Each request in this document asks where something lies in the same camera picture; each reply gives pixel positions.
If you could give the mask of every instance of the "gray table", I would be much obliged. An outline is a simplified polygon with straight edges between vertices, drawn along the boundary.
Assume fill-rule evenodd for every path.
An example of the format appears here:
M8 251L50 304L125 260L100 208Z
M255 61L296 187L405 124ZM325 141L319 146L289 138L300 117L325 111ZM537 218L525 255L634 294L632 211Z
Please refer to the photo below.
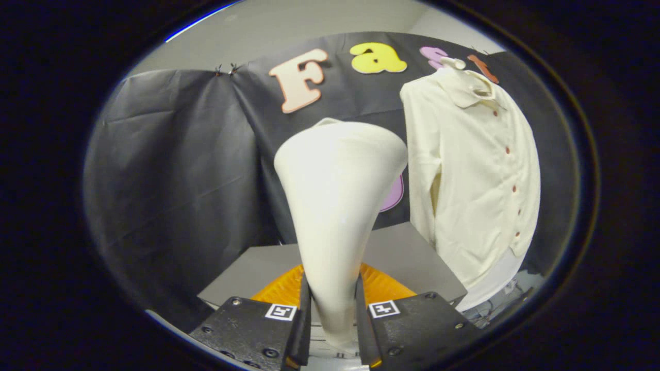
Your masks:
M435 291L453 306L467 294L410 222L372 231L363 261L417 294ZM297 244L249 248L197 296L217 309L231 296L252 297L298 264ZM318 321L313 305L312 323Z

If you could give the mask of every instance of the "collar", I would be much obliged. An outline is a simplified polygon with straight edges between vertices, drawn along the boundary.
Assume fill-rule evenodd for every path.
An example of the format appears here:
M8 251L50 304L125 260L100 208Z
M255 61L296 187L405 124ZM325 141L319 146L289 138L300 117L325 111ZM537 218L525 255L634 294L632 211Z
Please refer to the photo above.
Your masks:
M473 106L481 101L492 101L506 110L502 96L497 94L495 85L484 75L474 71L461 71L465 63L459 59L442 58L444 68L438 69L433 75L434 80L445 90L453 103L460 108ZM486 85L488 93L485 96L474 92L477 87Z

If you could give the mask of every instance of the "cream shirt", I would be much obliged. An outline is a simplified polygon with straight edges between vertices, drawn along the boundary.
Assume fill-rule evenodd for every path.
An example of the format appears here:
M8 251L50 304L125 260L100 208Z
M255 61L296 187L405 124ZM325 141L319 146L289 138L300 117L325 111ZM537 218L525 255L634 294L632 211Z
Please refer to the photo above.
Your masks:
M400 93L411 222L470 292L506 253L517 270L527 252L541 198L539 158L525 116L504 89L462 71L458 59L441 62L444 68Z

